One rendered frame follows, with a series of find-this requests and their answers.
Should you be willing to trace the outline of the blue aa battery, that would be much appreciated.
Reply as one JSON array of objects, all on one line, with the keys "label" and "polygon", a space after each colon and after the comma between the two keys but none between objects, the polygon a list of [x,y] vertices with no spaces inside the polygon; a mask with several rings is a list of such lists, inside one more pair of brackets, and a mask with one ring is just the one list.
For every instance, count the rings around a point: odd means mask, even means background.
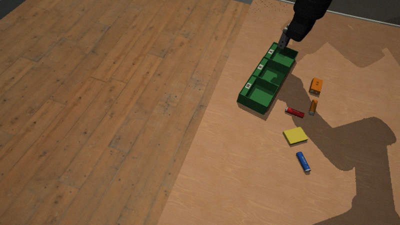
[{"label": "blue aa battery", "polygon": [[309,165],[308,165],[303,153],[300,151],[300,152],[297,152],[296,155],[297,155],[297,157],[298,157],[298,159],[299,159],[304,171],[305,172],[311,171],[311,169],[310,169],[310,167],[309,167]]}]

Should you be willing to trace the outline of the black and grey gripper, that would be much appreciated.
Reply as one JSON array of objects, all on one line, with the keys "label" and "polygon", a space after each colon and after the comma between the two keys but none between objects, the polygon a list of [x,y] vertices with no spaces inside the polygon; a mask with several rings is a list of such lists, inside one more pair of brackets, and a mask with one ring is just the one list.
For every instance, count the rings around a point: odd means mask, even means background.
[{"label": "black and grey gripper", "polygon": [[316,20],[325,15],[331,2],[332,0],[296,0],[293,19],[283,29],[277,47],[284,50],[290,39],[301,42],[311,31]]}]

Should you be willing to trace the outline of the green tray with three compartments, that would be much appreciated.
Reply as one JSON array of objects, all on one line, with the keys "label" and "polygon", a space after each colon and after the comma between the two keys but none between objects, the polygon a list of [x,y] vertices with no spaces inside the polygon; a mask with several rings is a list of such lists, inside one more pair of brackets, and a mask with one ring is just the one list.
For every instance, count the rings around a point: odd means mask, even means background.
[{"label": "green tray with three compartments", "polygon": [[288,47],[283,50],[277,45],[276,42],[272,43],[237,98],[238,103],[262,115],[299,53]]}]

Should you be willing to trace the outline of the red aa battery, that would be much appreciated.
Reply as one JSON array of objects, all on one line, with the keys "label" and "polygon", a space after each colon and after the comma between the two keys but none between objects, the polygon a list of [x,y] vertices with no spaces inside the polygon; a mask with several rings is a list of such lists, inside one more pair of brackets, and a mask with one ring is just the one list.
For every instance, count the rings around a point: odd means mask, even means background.
[{"label": "red aa battery", "polygon": [[292,109],[290,107],[286,107],[285,108],[285,112],[290,113],[290,114],[295,115],[295,116],[298,116],[300,118],[303,118],[304,115],[305,115],[303,112],[300,112],[298,110]]}]

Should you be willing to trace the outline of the yellow sticky note pad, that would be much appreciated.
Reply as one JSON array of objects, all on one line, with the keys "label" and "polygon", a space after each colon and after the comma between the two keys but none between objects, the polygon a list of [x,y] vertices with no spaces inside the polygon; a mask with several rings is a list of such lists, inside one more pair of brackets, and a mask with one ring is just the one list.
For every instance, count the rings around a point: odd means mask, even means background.
[{"label": "yellow sticky note pad", "polygon": [[306,136],[306,134],[303,131],[303,129],[301,128],[301,126],[283,131],[282,134],[284,135],[289,146],[308,140],[308,137]]}]

